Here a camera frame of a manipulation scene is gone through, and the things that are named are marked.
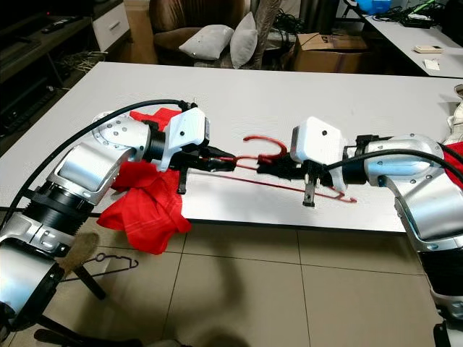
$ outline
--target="desk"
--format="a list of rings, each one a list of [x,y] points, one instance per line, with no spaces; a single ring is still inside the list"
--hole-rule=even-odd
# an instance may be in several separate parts
[[[459,102],[454,94],[458,83],[461,80],[99,63],[0,158],[0,207],[9,206],[33,169],[95,115],[138,101],[195,99],[211,121],[212,146],[235,154],[272,153],[275,148],[270,145],[243,143],[242,138],[265,134],[289,145],[292,128],[309,116],[342,129],[352,142],[358,134],[408,132],[441,140],[449,133],[446,118]],[[154,108],[142,111],[153,112]],[[44,182],[52,167],[32,188]],[[303,188],[301,181],[288,182],[239,168],[224,174]],[[193,220],[404,231],[389,190],[350,186],[348,195],[359,202],[317,197],[316,208],[311,209],[302,206],[302,193],[191,170],[182,213]],[[101,212],[115,199],[107,194],[94,212]],[[26,203],[23,199],[20,207]]]
[[[463,48],[435,27],[420,29],[404,27],[397,22],[381,22],[372,16],[365,18],[386,39],[391,41],[403,54],[432,77],[463,78]],[[440,46],[441,54],[422,54],[413,50],[416,45]],[[440,70],[426,69],[424,59],[437,59]]]

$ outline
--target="paper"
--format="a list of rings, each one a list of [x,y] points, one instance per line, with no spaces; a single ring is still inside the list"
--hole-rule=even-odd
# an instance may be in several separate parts
[[[429,70],[440,70],[439,62],[437,59],[433,59],[433,60],[425,59],[425,66],[426,66],[426,69],[429,69]]]

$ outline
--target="black cable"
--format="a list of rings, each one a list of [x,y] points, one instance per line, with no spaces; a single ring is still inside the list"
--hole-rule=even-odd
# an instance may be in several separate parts
[[[305,31],[304,22],[301,19],[296,18],[292,14],[284,13],[282,9],[276,15],[272,26],[280,33],[281,47],[288,49],[291,48],[289,34],[297,35]]]
[[[37,176],[44,170],[44,168],[63,150],[65,150],[69,145],[71,145],[74,141],[78,140],[81,138],[83,135],[87,134],[91,130],[95,129],[96,127],[99,127],[103,123],[106,123],[107,121],[113,119],[114,117],[120,116],[123,113],[126,113],[128,111],[134,110],[136,108],[140,107],[145,107],[145,106],[153,106],[153,105],[177,105],[179,106],[183,111],[185,111],[185,108],[187,106],[187,103],[185,103],[182,100],[172,100],[172,99],[159,99],[159,100],[147,100],[147,101],[142,101],[140,103],[134,103],[129,106],[125,106],[123,108],[120,108],[117,111],[114,111],[110,113],[107,116],[104,116],[103,118],[93,122],[92,124],[86,126],[84,129],[76,132],[74,135],[72,135],[69,139],[64,141],[63,143],[60,144],[45,160],[34,170],[34,172],[31,173],[29,178],[24,182],[18,193],[16,193],[16,196],[14,197],[11,205],[8,208],[7,214],[4,216],[3,221],[1,222],[0,230],[4,227],[5,223],[11,218],[14,209],[17,207],[17,204],[20,202],[21,198],[24,196],[26,191],[29,189],[29,186],[34,182],[34,180],[37,178]]]
[[[312,36],[311,38],[307,39],[306,41],[304,41],[303,44],[301,44],[301,47],[304,47],[304,45],[309,42],[310,40],[312,40],[313,38],[316,38],[318,36],[321,36],[321,34],[315,34],[314,36]]]
[[[447,152],[449,155],[454,157],[456,159],[456,161],[458,161],[460,164],[463,164],[463,156],[462,155],[458,154],[457,152],[455,152],[451,148],[448,148],[447,146],[442,145],[439,142],[438,142],[438,144],[439,144],[439,146],[441,146],[442,151]]]
[[[378,22],[400,22],[404,20],[410,13],[412,13],[417,7],[421,6],[422,4],[415,5],[413,7],[409,7],[407,9],[403,9],[402,6],[396,6],[390,8],[388,11],[380,14],[373,15],[373,20]],[[434,2],[432,4],[427,5],[426,7],[422,8],[417,14],[424,14],[428,17],[433,17],[435,20],[435,24],[438,24],[440,12],[445,7],[444,4]]]
[[[433,162],[439,164],[440,166],[442,166],[443,168],[448,169],[450,172],[453,173],[453,175],[455,175],[458,178],[458,180],[460,180],[463,183],[463,173],[460,172],[455,166],[451,165],[450,163],[447,163],[444,159],[439,158],[436,155],[429,154],[429,153],[426,153],[426,152],[421,152],[419,150],[403,150],[403,149],[378,150],[376,152],[365,153],[365,154],[357,155],[357,156],[355,156],[353,158],[344,159],[344,160],[338,161],[336,163],[332,163],[330,165],[324,165],[323,170],[324,171],[330,171],[330,170],[332,170],[334,168],[338,168],[340,166],[344,166],[344,165],[347,165],[347,164],[350,164],[350,163],[356,163],[358,161],[362,161],[362,160],[366,160],[366,159],[370,159],[370,158],[375,158],[375,157],[382,157],[384,155],[398,155],[398,154],[414,155],[416,157],[420,157],[420,158],[424,158],[424,159],[428,159],[430,161],[433,161]]]

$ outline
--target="tile floor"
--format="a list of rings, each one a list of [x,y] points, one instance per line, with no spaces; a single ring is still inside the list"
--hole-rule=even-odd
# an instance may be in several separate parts
[[[195,224],[153,256],[91,218],[82,231],[94,230],[96,253],[138,266],[95,277],[103,301],[78,280],[59,285],[46,315],[79,333],[194,347],[434,346],[440,318],[402,236]],[[128,262],[86,267],[96,274]],[[4,346],[44,346],[33,340],[37,328]]]

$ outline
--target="remote control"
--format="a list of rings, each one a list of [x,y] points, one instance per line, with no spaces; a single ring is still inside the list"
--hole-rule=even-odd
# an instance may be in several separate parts
[[[413,48],[418,53],[442,53],[443,48],[439,46],[415,46]]]
[[[64,18],[63,20],[59,20],[58,22],[51,23],[48,27],[45,27],[44,29],[42,29],[42,33],[44,34],[52,33],[53,31],[57,31],[58,29],[61,29],[66,24],[75,22],[81,18],[82,16],[73,16],[73,17]]]

